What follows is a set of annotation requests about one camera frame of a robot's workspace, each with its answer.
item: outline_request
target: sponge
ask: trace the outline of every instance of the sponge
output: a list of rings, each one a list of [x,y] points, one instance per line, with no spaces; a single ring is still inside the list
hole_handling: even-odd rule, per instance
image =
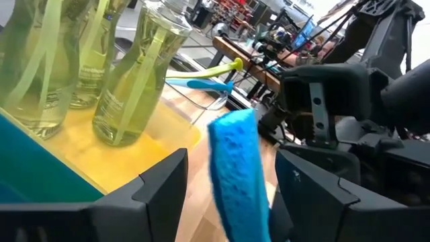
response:
[[[225,114],[208,129],[213,194],[228,240],[270,242],[254,110]]]

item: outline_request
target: dish soap bottle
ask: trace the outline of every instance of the dish soap bottle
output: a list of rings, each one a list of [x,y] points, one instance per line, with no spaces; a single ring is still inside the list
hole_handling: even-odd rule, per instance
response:
[[[92,0],[16,0],[0,34],[0,107],[41,138],[59,130],[79,74]]]
[[[81,69],[71,108],[88,108],[97,103],[103,78],[114,60],[115,29],[131,0],[97,0],[83,22]]]
[[[170,60],[192,31],[187,0],[145,1],[134,43],[109,74],[93,129],[105,143],[124,146],[142,134],[165,84]]]

